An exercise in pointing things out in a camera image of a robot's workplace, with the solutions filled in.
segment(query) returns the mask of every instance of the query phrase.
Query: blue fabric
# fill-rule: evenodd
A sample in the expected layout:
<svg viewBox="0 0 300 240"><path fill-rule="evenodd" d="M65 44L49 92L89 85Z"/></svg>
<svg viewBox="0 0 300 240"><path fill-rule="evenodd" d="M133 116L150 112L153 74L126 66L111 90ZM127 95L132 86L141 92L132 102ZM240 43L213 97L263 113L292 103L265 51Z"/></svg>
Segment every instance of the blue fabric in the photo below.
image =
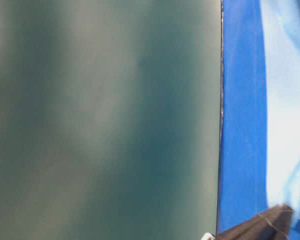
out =
<svg viewBox="0 0 300 240"><path fill-rule="evenodd" d="M217 232L268 208L267 82L258 0L223 0L224 118ZM292 29L285 27L287 33ZM294 43L297 39L290 36ZM290 230L300 240L300 221Z"/></svg>

